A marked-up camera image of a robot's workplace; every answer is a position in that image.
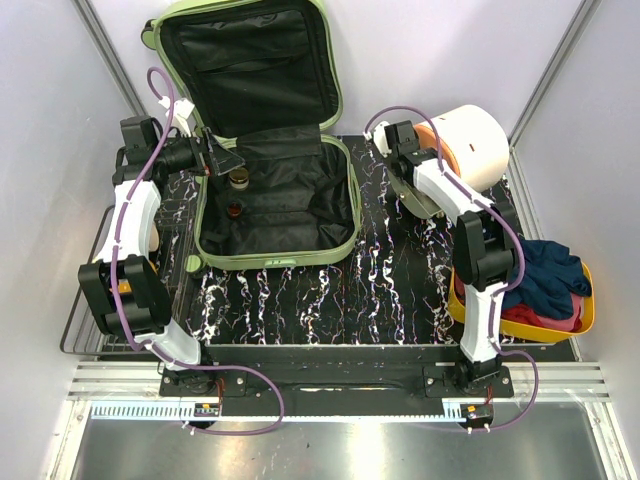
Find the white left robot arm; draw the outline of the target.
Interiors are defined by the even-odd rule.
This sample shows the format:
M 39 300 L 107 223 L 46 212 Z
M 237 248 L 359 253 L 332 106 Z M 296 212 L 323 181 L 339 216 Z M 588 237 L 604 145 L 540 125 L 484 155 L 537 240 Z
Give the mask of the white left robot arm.
M 203 362 L 201 344 L 174 319 L 170 293 L 150 258 L 155 216 L 169 177 L 181 171 L 222 175 L 243 165 L 210 129 L 193 134 L 161 127 L 150 116 L 120 123 L 124 144 L 116 153 L 114 213 L 103 246 L 80 266 L 78 281 L 99 331 L 154 353 L 196 396 L 215 386 L 216 372 Z

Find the white orange drawer cabinet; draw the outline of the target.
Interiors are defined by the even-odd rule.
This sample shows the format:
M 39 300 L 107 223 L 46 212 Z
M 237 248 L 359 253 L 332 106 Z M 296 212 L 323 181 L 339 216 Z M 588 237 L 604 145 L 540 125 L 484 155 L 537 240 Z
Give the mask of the white orange drawer cabinet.
M 483 193 L 500 182 L 509 162 L 507 135 L 498 121 L 476 105 L 463 105 L 414 125 L 422 148 L 442 143 L 443 159 L 474 190 Z

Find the pink maroon garment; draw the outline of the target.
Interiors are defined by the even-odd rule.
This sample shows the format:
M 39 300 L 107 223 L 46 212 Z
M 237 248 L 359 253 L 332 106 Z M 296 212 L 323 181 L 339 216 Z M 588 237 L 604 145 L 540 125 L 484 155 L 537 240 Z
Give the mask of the pink maroon garment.
M 574 293 L 570 294 L 570 298 L 573 312 L 566 319 L 554 319 L 537 314 L 543 324 L 542 328 L 563 332 L 575 332 L 582 326 L 584 298 Z

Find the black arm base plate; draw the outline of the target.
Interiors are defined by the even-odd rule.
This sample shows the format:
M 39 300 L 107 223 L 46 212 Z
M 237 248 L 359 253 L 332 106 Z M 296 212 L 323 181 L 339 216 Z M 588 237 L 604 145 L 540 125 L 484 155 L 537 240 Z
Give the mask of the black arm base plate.
M 219 365 L 260 371 L 283 392 L 378 388 L 427 398 L 514 396 L 505 364 L 472 367 L 456 346 L 216 345 L 204 352 Z

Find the navy blue garment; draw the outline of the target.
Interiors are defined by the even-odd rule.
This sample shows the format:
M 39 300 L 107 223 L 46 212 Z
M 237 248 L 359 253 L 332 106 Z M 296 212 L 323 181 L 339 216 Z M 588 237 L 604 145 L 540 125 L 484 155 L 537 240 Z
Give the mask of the navy blue garment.
M 519 285 L 504 295 L 502 312 L 529 307 L 536 315 L 560 321 L 573 314 L 572 296 L 590 297 L 592 284 L 581 259 L 555 241 L 520 241 L 525 272 Z

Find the red garment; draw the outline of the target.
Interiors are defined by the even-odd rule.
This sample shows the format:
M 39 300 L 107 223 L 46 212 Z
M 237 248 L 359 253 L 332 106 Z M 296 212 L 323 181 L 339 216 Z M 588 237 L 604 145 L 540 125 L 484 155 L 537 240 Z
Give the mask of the red garment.
M 542 328 L 543 324 L 532 308 L 518 304 L 501 312 L 501 318 L 519 324 Z

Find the green hard-shell suitcase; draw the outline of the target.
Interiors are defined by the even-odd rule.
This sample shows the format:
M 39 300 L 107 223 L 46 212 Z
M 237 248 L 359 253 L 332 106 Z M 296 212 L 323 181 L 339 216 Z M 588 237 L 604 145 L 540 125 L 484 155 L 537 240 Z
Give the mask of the green hard-shell suitcase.
M 180 96 L 245 160 L 249 186 L 201 176 L 194 240 L 223 270 L 333 264 L 354 248 L 361 196 L 349 150 L 329 134 L 343 111 L 319 1 L 179 1 L 148 21 Z M 227 216 L 238 202 L 243 213 Z

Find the orange plastic basket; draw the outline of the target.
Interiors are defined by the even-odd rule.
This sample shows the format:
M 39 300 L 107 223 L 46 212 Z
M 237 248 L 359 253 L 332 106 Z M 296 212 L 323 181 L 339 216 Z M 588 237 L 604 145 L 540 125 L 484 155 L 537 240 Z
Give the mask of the orange plastic basket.
M 500 333 L 537 343 L 555 344 L 588 332 L 595 323 L 595 292 L 583 297 L 571 294 L 573 314 L 568 319 L 542 317 L 524 304 L 502 312 Z M 464 285 L 452 274 L 448 294 L 449 314 L 455 322 L 464 324 Z

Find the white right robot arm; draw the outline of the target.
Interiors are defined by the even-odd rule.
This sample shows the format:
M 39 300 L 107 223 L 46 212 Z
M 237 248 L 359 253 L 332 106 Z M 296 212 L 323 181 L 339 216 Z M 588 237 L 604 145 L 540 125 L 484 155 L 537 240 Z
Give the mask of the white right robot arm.
M 451 381 L 476 396 L 500 376 L 501 306 L 515 267 L 524 254 L 510 225 L 514 210 L 495 205 L 473 190 L 446 164 L 442 144 L 422 148 L 410 121 L 381 123 L 375 143 L 394 174 L 434 201 L 455 224 L 453 267 L 464 284 L 464 330 Z

